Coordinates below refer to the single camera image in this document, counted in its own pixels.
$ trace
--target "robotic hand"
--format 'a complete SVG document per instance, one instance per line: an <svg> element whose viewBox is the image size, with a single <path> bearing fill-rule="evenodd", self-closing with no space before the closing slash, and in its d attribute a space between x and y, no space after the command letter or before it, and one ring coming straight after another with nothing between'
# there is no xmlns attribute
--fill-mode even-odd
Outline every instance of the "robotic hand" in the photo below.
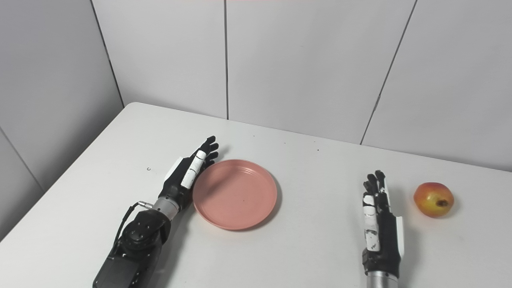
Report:
<svg viewBox="0 0 512 288"><path fill-rule="evenodd" d="M366 248L362 264L367 288L398 288L398 271L403 257L402 217L391 213L386 177L380 170L368 174L362 198Z"/></svg>
<svg viewBox="0 0 512 288"><path fill-rule="evenodd" d="M190 157L179 158L167 174L162 192L154 205L139 201L123 217L114 245L93 288L144 288L153 274L162 245L170 233L170 222L192 201L191 187L196 177L214 163L219 145L209 137ZM119 234L137 205L147 210L137 214Z"/></svg>

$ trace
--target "metal connector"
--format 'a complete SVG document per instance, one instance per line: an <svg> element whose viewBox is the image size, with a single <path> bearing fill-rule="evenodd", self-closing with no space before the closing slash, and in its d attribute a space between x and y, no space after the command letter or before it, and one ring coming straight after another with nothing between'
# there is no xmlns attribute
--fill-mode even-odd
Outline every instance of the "metal connector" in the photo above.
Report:
<svg viewBox="0 0 512 288"><path fill-rule="evenodd" d="M144 202L144 201L139 201L137 202L137 204L139 204L140 206L146 208L146 209L151 209L153 208L153 204L150 204L148 202Z"/></svg>

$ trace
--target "robotic finger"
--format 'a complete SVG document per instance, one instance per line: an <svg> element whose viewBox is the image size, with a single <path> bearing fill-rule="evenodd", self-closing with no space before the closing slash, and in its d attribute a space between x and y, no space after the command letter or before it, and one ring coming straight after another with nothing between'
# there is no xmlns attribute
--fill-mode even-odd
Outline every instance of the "robotic finger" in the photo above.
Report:
<svg viewBox="0 0 512 288"><path fill-rule="evenodd" d="M391 212L388 186L382 171L369 174L363 186L366 189L362 197L366 248L362 263L367 288L398 288L403 257L402 217Z"/></svg>

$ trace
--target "red and yellow apple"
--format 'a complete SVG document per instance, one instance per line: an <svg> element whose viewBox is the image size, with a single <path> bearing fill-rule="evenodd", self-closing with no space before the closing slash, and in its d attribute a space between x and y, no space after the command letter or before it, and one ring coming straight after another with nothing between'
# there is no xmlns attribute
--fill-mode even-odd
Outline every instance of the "red and yellow apple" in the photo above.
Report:
<svg viewBox="0 0 512 288"><path fill-rule="evenodd" d="M419 210L433 218L446 215L454 204L453 194L445 185L437 182L423 183L414 193Z"/></svg>

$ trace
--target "table surface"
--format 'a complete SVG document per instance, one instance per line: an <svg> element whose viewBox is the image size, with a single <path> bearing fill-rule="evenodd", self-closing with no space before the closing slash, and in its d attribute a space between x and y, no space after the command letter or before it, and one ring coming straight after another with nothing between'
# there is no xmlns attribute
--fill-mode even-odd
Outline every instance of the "table surface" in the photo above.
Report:
<svg viewBox="0 0 512 288"><path fill-rule="evenodd" d="M243 232L189 207L173 221L150 287L366 287L362 183L376 169L404 217L400 287L509 286L512 173L132 103L0 242L2 287L91 287L126 209L154 202L175 160L210 135L221 160L266 168L278 203ZM428 181L453 191L447 218L415 207Z"/></svg>

